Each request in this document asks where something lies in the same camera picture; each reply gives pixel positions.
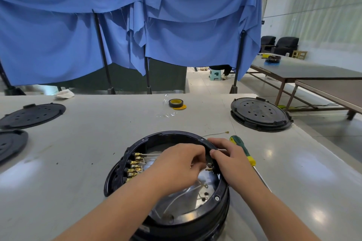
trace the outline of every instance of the dark green cloth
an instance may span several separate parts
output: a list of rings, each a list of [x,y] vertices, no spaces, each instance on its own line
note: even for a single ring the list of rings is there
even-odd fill
[[[147,91],[146,76],[142,76],[137,70],[127,69],[114,63],[108,65],[108,68],[112,86],[116,91]],[[151,89],[153,91],[184,91],[186,84],[186,71],[187,67],[150,59],[149,73]],[[109,88],[104,68],[73,80],[43,85],[95,91],[106,91]]]

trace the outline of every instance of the black metal pole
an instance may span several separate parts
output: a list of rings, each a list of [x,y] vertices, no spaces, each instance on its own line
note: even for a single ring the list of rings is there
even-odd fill
[[[234,84],[231,86],[230,93],[238,93],[238,87],[236,86],[236,82],[238,80],[239,68],[242,63],[242,51],[244,49],[244,39],[245,39],[245,31],[242,30],[242,34],[240,35],[238,60],[236,62],[235,79],[234,79]]]
[[[104,66],[104,69],[106,70],[106,76],[107,76],[108,87],[109,87],[108,94],[115,95],[115,89],[112,86],[111,76],[109,74],[109,69],[108,69],[108,64],[107,64],[107,59],[106,59],[106,52],[104,50],[104,44],[103,44],[103,40],[102,40],[102,32],[101,32],[101,27],[99,25],[98,14],[96,12],[94,12],[94,10],[92,10],[92,12],[93,12],[93,16],[94,16],[94,21],[96,22],[97,38],[98,38],[99,48],[101,49],[103,66]]]
[[[10,84],[10,81],[8,77],[5,74],[4,68],[2,67],[1,61],[0,61],[0,78],[4,82],[7,89],[4,90],[5,95],[26,95],[22,89],[16,88]]]
[[[150,85],[150,73],[148,71],[148,59],[149,59],[149,57],[144,56],[144,69],[146,70],[147,94],[151,95],[152,90],[151,90],[151,85]]]

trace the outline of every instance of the screwdriver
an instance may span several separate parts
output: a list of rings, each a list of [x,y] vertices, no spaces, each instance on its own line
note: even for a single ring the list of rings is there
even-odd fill
[[[258,172],[258,170],[256,169],[255,165],[256,165],[256,161],[255,159],[250,155],[249,151],[247,150],[247,148],[244,145],[244,142],[241,140],[240,137],[238,137],[237,135],[233,135],[230,137],[230,141],[240,147],[242,147],[242,149],[244,150],[245,155],[247,156],[250,165],[253,167],[253,169],[255,170],[255,172],[258,174],[258,176],[260,177],[260,180],[264,183],[264,185],[271,191],[271,189],[268,187],[268,185],[265,183],[264,179],[261,177],[260,173]]]

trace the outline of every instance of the forearm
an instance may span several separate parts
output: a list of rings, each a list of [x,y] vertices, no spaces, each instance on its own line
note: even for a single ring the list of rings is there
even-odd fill
[[[162,197],[150,177],[136,176],[54,241],[129,240]]]
[[[238,193],[256,216],[269,241],[319,240],[261,181],[249,188],[239,188]]]

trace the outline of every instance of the blue fabric curtain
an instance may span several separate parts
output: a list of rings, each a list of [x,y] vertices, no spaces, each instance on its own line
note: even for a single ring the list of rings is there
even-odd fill
[[[236,66],[260,48],[261,0],[0,0],[0,60],[12,85],[66,81],[102,68],[92,9],[107,63],[145,74],[146,56],[181,66]]]

